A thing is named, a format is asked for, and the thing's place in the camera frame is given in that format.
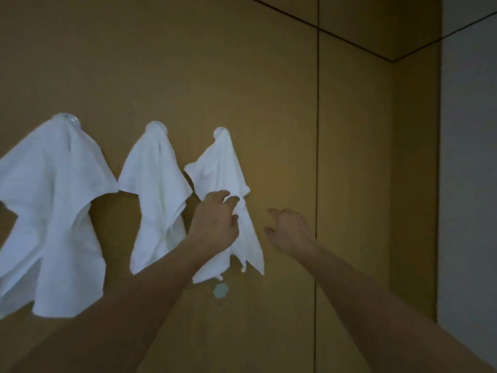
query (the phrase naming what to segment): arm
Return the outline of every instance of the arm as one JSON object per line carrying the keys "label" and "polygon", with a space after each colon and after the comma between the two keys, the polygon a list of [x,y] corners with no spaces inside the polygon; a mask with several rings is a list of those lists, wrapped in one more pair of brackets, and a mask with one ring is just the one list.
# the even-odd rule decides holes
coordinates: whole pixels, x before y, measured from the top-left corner
{"label": "arm", "polygon": [[297,259],[318,282],[373,372],[494,373],[456,339],[320,247],[291,210],[270,210],[269,242]]}
{"label": "arm", "polygon": [[191,278],[238,237],[239,198],[212,192],[201,202],[188,237],[165,257],[104,295],[43,343],[11,372],[134,372]]}

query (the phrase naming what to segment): hand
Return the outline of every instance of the hand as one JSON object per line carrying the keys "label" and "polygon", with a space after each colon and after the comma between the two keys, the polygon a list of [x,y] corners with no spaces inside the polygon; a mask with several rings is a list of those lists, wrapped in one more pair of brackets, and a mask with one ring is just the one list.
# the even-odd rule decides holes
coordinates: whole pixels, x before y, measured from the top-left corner
{"label": "hand", "polygon": [[288,208],[283,211],[269,209],[268,213],[276,220],[276,230],[266,226],[264,232],[269,243],[278,250],[295,256],[316,244],[300,213]]}
{"label": "hand", "polygon": [[223,203],[230,192],[226,190],[210,192],[195,209],[188,238],[206,246],[214,256],[226,250],[238,238],[238,215],[233,209],[239,202],[238,196],[231,196]]}

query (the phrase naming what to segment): hanging towel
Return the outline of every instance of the hanging towel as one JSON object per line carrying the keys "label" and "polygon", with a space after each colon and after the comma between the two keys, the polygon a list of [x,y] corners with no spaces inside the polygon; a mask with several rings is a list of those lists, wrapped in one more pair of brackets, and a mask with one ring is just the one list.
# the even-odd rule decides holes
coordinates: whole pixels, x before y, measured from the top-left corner
{"label": "hanging towel", "polygon": [[105,261],[91,200],[117,181],[79,120],[60,113],[0,160],[0,201],[17,221],[0,250],[0,317],[73,317],[103,294]]}
{"label": "hanging towel", "polygon": [[151,122],[129,153],[119,177],[121,191],[137,194],[142,221],[131,254],[138,273],[174,249],[185,237],[181,213],[192,189],[160,122]]}
{"label": "hanging towel", "polygon": [[210,259],[193,277],[193,282],[203,282],[213,277],[222,279],[221,274],[230,266],[230,256],[235,255],[245,272],[246,262],[264,275],[264,256],[255,234],[252,220],[244,197],[250,192],[240,168],[230,133],[219,127],[214,131],[215,142],[207,148],[197,162],[185,167],[200,200],[212,191],[228,190],[230,196],[238,196],[240,201],[233,214],[239,216],[239,237],[223,252]]}

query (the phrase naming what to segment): gray wall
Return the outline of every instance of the gray wall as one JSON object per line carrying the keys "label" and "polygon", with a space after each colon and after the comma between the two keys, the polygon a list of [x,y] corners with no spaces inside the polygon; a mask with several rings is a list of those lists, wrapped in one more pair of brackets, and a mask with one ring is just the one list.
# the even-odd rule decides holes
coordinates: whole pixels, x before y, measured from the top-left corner
{"label": "gray wall", "polygon": [[[453,24],[460,16],[464,17],[467,5],[463,1],[444,0],[444,20]],[[497,0],[483,0],[480,6],[491,4],[497,9]],[[467,13],[475,9],[478,5],[473,5]],[[481,10],[479,18],[495,11]],[[461,21],[467,23],[468,19],[464,17]],[[442,44],[438,257],[440,325],[494,367],[497,367],[496,86],[497,15],[494,15],[447,37]]]}

